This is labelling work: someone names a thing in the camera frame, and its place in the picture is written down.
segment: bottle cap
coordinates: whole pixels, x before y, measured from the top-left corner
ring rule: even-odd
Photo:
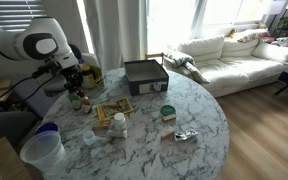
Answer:
[[[78,59],[79,64],[84,64],[84,59]]]
[[[115,119],[115,120],[118,120],[118,121],[122,121],[124,118],[125,118],[125,117],[124,117],[124,114],[123,114],[123,113],[116,113],[116,114],[114,115],[114,119]]]

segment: cable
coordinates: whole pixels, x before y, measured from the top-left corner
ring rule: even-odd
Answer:
[[[45,81],[44,83],[42,83],[38,88],[36,88],[36,90],[31,94],[29,95],[28,97],[26,97],[25,99],[22,99],[22,100],[19,100],[19,101],[13,101],[12,103],[14,104],[18,104],[18,103],[22,103],[26,100],[28,100],[29,98],[31,98],[44,84],[48,83],[50,80],[54,79],[55,76],[51,77],[50,79],[48,79],[47,81]]]
[[[17,82],[16,84],[14,84],[10,89],[8,89],[6,92],[4,92],[2,95],[0,95],[0,98],[5,96],[7,93],[9,93],[12,89],[14,89],[18,84],[22,83],[23,81],[26,81],[26,80],[29,80],[29,79],[32,79],[32,77],[27,77],[27,78],[24,78],[22,80],[20,80],[19,82]]]

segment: white cup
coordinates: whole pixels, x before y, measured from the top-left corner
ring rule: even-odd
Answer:
[[[86,145],[90,146],[95,142],[95,135],[93,131],[86,131],[83,134],[83,140]]]

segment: round table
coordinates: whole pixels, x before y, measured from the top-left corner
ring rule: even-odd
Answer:
[[[61,129],[68,165],[61,179],[215,179],[228,152],[229,130],[225,115],[202,86],[167,71],[165,92],[131,96],[124,68],[106,74],[106,90],[88,92],[93,112],[71,107],[67,95],[51,107],[43,122],[55,121]],[[87,146],[82,134],[96,122],[96,106],[128,98],[134,112],[126,115],[128,138],[107,138]],[[160,109],[171,105],[176,121],[164,123]],[[169,129],[194,129],[199,135],[187,141],[161,141]]]

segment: spice jar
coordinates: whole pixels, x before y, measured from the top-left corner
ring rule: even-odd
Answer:
[[[91,66],[84,65],[81,70],[83,75],[83,86],[87,89],[95,87],[95,73],[92,71]]]
[[[82,108],[82,110],[83,110],[85,113],[89,114],[89,113],[92,112],[91,102],[90,102],[90,100],[88,99],[88,97],[86,97],[86,96],[84,95],[84,93],[82,93],[82,94],[80,95],[80,103],[81,103],[81,108]]]

